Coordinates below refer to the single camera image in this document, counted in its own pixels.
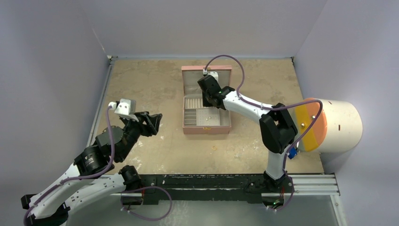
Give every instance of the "gray wall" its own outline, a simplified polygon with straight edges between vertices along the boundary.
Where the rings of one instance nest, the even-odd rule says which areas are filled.
[[[108,60],[79,3],[0,3],[0,225],[86,146]]]
[[[80,0],[108,55],[292,57],[327,0]]]
[[[353,103],[363,137],[322,155],[335,171],[349,225],[398,225],[399,1],[329,0],[296,55],[304,97]]]

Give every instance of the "purple cable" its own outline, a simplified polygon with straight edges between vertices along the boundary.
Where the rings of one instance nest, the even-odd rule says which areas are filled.
[[[308,133],[308,131],[312,128],[312,126],[314,125],[314,123],[316,122],[316,120],[317,120],[317,119],[319,118],[319,116],[321,115],[321,112],[322,112],[322,110],[323,110],[323,102],[320,101],[320,100],[314,99],[314,100],[303,101],[303,102],[300,102],[300,103],[297,103],[297,104],[288,105],[288,106],[284,106],[284,107],[271,108],[271,107],[264,107],[264,106],[255,104],[255,103],[253,103],[253,102],[251,102],[251,101],[248,101],[248,100],[244,99],[244,98],[240,95],[240,93],[239,93],[239,89],[240,89],[241,86],[244,84],[244,80],[245,80],[245,71],[244,71],[244,67],[242,66],[241,62],[240,62],[239,60],[237,60],[235,57],[230,56],[230,55],[226,55],[226,54],[222,54],[222,55],[215,56],[214,58],[212,58],[212,59],[207,63],[207,65],[205,66],[205,69],[208,68],[209,64],[210,64],[212,61],[214,61],[215,59],[217,59],[217,58],[219,58],[219,57],[228,57],[228,58],[231,58],[231,59],[233,59],[235,62],[237,62],[238,65],[239,65],[239,67],[241,68],[241,71],[242,71],[242,80],[241,80],[241,83],[239,84],[239,86],[237,87],[236,92],[237,92],[237,96],[238,96],[238,97],[240,98],[240,100],[242,100],[244,103],[247,103],[247,104],[252,105],[252,106],[254,106],[254,107],[258,107],[258,108],[260,108],[260,109],[269,110],[269,111],[281,111],[281,110],[286,110],[286,109],[288,109],[288,108],[298,107],[298,106],[306,105],[306,104],[310,104],[310,103],[318,103],[318,104],[319,104],[319,111],[317,112],[317,114],[316,114],[314,120],[312,120],[312,122],[310,123],[309,127],[306,128],[306,130],[298,137],[298,139],[296,139],[296,140],[289,146],[289,148],[287,149],[287,151],[286,151],[286,153],[285,153],[285,155],[284,155],[283,172],[284,172],[284,174],[285,174],[286,176],[288,176],[287,172],[284,170],[285,167],[286,167],[286,162],[287,162],[287,153],[288,153],[289,150],[291,150],[291,149],[294,147],[294,145],[296,145],[296,144]],[[293,183],[291,177],[288,176],[288,178],[290,179],[291,184],[292,184],[291,195],[290,195],[289,199],[287,200],[286,204],[283,205],[283,206],[282,206],[281,208],[279,208],[278,210],[281,210],[281,209],[283,209],[284,207],[286,207],[286,206],[289,204],[289,202],[291,201],[292,196],[294,195],[294,183]]]
[[[134,212],[128,210],[126,207],[123,206],[122,193],[134,193],[134,192],[139,192],[139,191],[142,191],[142,190],[145,190],[145,189],[151,189],[151,188],[155,188],[155,189],[159,189],[159,190],[163,191],[163,192],[168,196],[168,198],[169,198],[169,200],[170,200],[169,209],[168,209],[168,211],[166,212],[166,214],[164,214],[162,217],[159,217],[159,218],[148,218],[148,217],[144,217],[144,216],[142,216],[142,215],[140,215],[140,214],[137,214],[137,213],[134,213]],[[140,219],[143,219],[143,220],[148,220],[148,221],[162,220],[162,219],[165,218],[167,215],[169,215],[170,211],[172,210],[172,197],[170,196],[169,192],[167,192],[167,191],[166,191],[165,189],[163,189],[162,187],[158,187],[158,186],[143,187],[143,188],[139,188],[139,189],[132,190],[132,191],[124,191],[124,192],[121,192],[120,195],[121,195],[121,197],[120,197],[120,203],[121,203],[121,205],[122,205],[122,209],[125,210],[125,211],[127,211],[129,214],[132,214],[132,215],[134,215],[134,216],[136,216],[136,217],[138,217],[138,218],[140,218]]]
[[[112,162],[113,159],[115,157],[115,142],[113,140],[113,133],[112,133],[112,127],[111,127],[111,122],[110,122],[110,116],[109,116],[109,110],[111,109],[111,106],[109,106],[107,108],[107,111],[105,112],[106,115],[106,121],[107,121],[107,128],[108,128],[108,132],[109,132],[109,136],[110,136],[110,141],[111,141],[111,157],[110,157],[110,161],[108,162],[108,165],[100,172],[92,174],[92,175],[88,175],[88,176],[79,176],[79,177],[72,177],[72,178],[67,178],[64,180],[60,181],[60,184],[58,185],[54,185],[52,186],[50,189],[48,189],[45,193],[43,193],[43,195],[41,195],[36,202],[33,203],[33,206],[31,206],[25,213],[24,215],[24,225],[26,226],[26,220],[29,216],[29,213],[33,210],[34,207],[36,207],[38,205],[39,202],[41,202],[48,194],[50,194],[51,192],[53,192],[54,190],[56,190],[58,187],[62,186],[63,184],[65,184],[68,181],[71,180],[83,180],[83,179],[92,179],[92,178],[96,178],[99,177],[101,175],[103,175],[104,173],[106,173],[112,166]]]

